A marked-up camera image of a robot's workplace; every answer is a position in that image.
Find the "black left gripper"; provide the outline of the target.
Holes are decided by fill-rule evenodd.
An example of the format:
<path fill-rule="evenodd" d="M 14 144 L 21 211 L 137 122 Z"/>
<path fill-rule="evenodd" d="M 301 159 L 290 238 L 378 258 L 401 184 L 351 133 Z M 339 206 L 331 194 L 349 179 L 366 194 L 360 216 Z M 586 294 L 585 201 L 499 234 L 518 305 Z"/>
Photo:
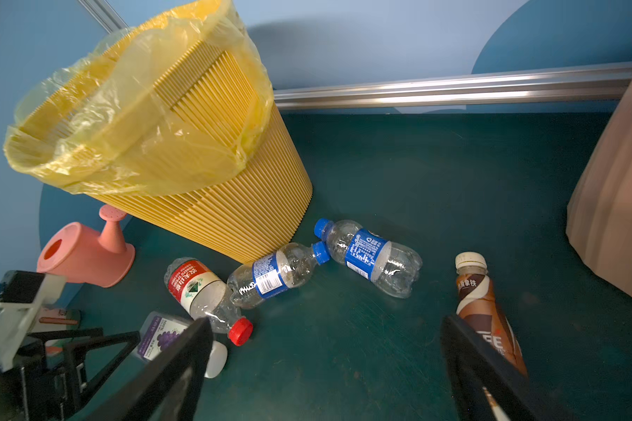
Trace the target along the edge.
<path fill-rule="evenodd" d="M 76 332 L 51 359 L 44 347 L 22 347 L 12 369 L 0 368 L 0 420 L 68 420 L 95 396 L 138 345 L 137 331 Z"/>

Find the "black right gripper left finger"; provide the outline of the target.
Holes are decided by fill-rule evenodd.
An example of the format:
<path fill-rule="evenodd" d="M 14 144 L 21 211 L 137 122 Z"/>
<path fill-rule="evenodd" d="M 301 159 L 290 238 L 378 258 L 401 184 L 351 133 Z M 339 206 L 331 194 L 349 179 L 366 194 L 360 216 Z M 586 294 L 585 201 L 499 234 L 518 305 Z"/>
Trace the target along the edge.
<path fill-rule="evenodd" d="M 193 420 L 205 382 L 213 333 L 208 319 L 198 319 L 154 361 L 116 391 L 86 420 Z"/>

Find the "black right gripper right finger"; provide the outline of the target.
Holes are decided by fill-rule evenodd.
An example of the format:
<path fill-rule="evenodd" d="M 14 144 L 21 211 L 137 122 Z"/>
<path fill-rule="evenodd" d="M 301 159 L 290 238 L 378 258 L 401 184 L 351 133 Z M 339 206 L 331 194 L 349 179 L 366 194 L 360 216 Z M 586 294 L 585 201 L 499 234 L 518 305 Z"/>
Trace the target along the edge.
<path fill-rule="evenodd" d="M 461 420 L 493 420 L 490 393 L 511 420 L 575 420 L 577 417 L 530 382 L 463 319 L 442 320 L 442 355 Z"/>

